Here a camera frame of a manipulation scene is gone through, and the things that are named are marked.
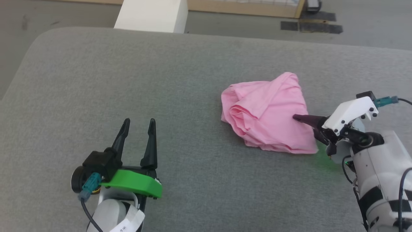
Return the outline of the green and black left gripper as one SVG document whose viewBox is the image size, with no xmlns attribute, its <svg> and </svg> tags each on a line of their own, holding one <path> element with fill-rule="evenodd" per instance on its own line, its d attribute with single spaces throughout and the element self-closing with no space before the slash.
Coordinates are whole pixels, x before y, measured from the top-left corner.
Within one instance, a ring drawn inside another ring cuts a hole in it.
<svg viewBox="0 0 412 232">
<path fill-rule="evenodd" d="M 112 144 L 112 150 L 116 151 L 116 159 L 122 160 L 125 139 L 128 137 L 130 118 L 126 118 Z M 156 144 L 156 120 L 150 119 L 148 128 L 148 141 L 140 167 L 150 170 L 118 170 L 109 182 L 102 182 L 100 188 L 100 201 L 116 199 L 120 201 L 134 201 L 134 206 L 145 212 L 148 198 L 158 199 L 162 197 L 163 186 L 156 177 L 157 144 Z"/>
</svg>

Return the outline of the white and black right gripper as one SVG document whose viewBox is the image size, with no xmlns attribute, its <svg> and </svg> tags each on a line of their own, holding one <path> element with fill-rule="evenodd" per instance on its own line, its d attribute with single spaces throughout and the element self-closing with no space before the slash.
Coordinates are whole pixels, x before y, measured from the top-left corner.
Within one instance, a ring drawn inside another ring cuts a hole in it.
<svg viewBox="0 0 412 232">
<path fill-rule="evenodd" d="M 366 96 L 341 103 L 328 119 L 325 116 L 300 114 L 294 114 L 293 119 L 310 125 L 313 128 L 315 139 L 328 145 L 326 154 L 332 156 L 337 153 L 337 141 L 342 139 L 347 139 L 353 144 L 356 151 L 384 144 L 381 134 L 362 132 L 352 128 L 352 123 L 359 117 L 371 120 L 378 114 L 379 111 L 374 102 Z"/>
</svg>

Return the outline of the pink garment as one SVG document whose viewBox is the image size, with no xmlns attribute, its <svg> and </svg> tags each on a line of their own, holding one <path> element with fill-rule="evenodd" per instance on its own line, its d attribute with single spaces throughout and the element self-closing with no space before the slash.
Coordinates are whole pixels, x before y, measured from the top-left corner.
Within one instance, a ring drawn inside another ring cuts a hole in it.
<svg viewBox="0 0 412 232">
<path fill-rule="evenodd" d="M 230 85 L 222 92 L 221 103 L 221 120 L 246 146 L 291 154 L 318 152 L 313 128 L 293 119 L 295 114 L 308 114 L 296 74 Z"/>
</svg>

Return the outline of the large black floor tape patch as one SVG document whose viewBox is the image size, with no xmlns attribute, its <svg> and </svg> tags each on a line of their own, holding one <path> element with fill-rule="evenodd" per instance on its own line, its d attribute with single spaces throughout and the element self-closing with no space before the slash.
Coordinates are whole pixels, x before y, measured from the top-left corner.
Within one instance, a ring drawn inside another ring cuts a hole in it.
<svg viewBox="0 0 412 232">
<path fill-rule="evenodd" d="M 343 26 L 332 24 L 337 22 L 336 14 L 331 12 L 303 12 L 298 20 L 300 32 L 341 34 Z"/>
</svg>

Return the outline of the black stand caster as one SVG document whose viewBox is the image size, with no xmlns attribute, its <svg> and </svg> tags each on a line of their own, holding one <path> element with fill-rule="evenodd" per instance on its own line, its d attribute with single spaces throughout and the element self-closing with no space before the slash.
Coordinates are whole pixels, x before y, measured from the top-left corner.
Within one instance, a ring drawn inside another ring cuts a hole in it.
<svg viewBox="0 0 412 232">
<path fill-rule="evenodd" d="M 322 0 L 306 0 L 306 11 L 309 13 L 317 13 L 321 10 Z"/>
</svg>

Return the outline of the white box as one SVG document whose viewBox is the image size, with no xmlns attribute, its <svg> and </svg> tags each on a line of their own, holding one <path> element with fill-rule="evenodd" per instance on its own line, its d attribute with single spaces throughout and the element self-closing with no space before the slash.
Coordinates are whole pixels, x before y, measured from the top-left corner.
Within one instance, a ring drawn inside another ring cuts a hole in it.
<svg viewBox="0 0 412 232">
<path fill-rule="evenodd" d="M 187 0 L 124 0 L 114 28 L 183 34 Z"/>
</svg>

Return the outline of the wooden base board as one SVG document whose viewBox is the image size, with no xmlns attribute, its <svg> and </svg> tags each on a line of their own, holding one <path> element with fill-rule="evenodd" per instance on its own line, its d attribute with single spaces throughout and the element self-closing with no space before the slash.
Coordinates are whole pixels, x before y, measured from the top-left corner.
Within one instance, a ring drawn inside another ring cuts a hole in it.
<svg viewBox="0 0 412 232">
<path fill-rule="evenodd" d="M 91 3 L 91 4 L 107 4 L 107 5 L 122 5 L 124 0 L 50 0 L 62 2 L 76 2 L 76 3 Z"/>
</svg>

